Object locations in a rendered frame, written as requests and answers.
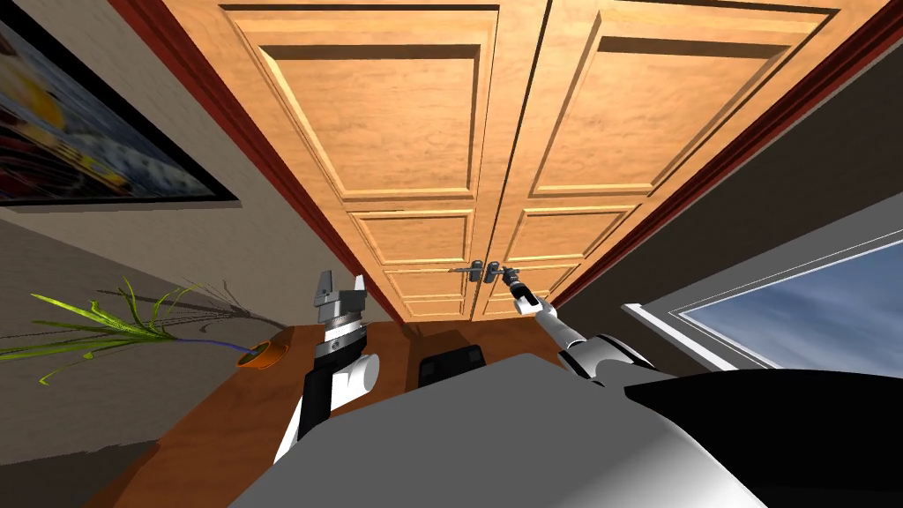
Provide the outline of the black framed colourful picture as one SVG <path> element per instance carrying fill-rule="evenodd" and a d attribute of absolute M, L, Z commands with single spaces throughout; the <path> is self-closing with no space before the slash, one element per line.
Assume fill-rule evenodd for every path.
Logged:
<path fill-rule="evenodd" d="M 234 200 L 13 0 L 0 0 L 0 207 Z"/>

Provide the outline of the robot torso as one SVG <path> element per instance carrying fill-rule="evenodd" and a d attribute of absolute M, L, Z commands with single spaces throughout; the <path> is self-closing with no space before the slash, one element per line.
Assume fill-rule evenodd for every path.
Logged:
<path fill-rule="evenodd" d="M 765 508 L 622 392 L 517 355 L 319 424 L 229 508 Z"/>

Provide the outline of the wooden panelled door leaf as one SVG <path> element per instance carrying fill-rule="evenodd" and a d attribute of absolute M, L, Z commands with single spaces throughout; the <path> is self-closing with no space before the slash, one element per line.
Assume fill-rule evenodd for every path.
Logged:
<path fill-rule="evenodd" d="M 163 0 L 406 322 L 473 320 L 545 0 Z"/>
<path fill-rule="evenodd" d="M 892 0 L 553 0 L 486 266 L 553 300 Z M 477 320 L 517 316 L 499 278 Z"/>

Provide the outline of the green plant in orange pot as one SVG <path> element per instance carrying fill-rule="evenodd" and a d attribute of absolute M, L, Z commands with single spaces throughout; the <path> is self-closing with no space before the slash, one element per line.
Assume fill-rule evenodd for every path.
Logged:
<path fill-rule="evenodd" d="M 82 335 L 80 337 L 39 344 L 0 347 L 0 365 L 78 353 L 79 357 L 77 360 L 63 364 L 39 378 L 38 383 L 47 386 L 49 385 L 49 379 L 55 374 L 66 371 L 76 365 L 139 347 L 155 346 L 155 344 L 204 344 L 204 346 L 224 347 L 238 354 L 235 363 L 236 367 L 258 370 L 273 366 L 288 351 L 287 346 L 281 346 L 274 340 L 263 340 L 253 347 L 243 347 L 223 340 L 191 339 L 174 334 L 170 330 L 171 325 L 174 323 L 170 318 L 173 310 L 182 304 L 182 299 L 186 294 L 196 289 L 204 289 L 205 286 L 203 284 L 193 284 L 188 287 L 178 286 L 174 290 L 168 291 L 153 301 L 149 317 L 144 318 L 138 309 L 138 295 L 134 287 L 125 277 L 123 278 L 123 283 L 124 286 L 122 288 L 118 287 L 116 292 L 124 299 L 127 305 L 131 316 L 129 319 L 118 317 L 105 310 L 98 300 L 91 300 L 88 308 L 79 308 L 59 299 L 34 294 L 33 297 L 37 300 L 57 308 L 63 308 L 63 310 L 90 321 L 91 324 L 35 320 L 34 323 L 36 325 L 50 326 L 68 332 L 81 332 Z"/>

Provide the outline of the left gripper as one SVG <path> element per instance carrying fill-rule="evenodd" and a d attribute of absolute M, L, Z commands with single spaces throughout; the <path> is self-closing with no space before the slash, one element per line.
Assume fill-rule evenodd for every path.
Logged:
<path fill-rule="evenodd" d="M 319 274 L 314 297 L 319 324 L 339 326 L 361 321 L 366 300 L 367 290 L 363 274 L 355 276 L 352 290 L 341 291 L 333 291 L 332 270 L 325 270 Z"/>

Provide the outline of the white framed window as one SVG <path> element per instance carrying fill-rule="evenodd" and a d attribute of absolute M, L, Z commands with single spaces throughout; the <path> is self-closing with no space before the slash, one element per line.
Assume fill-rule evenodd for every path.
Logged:
<path fill-rule="evenodd" d="M 672 310 L 624 309 L 716 370 L 903 378 L 903 229 Z"/>

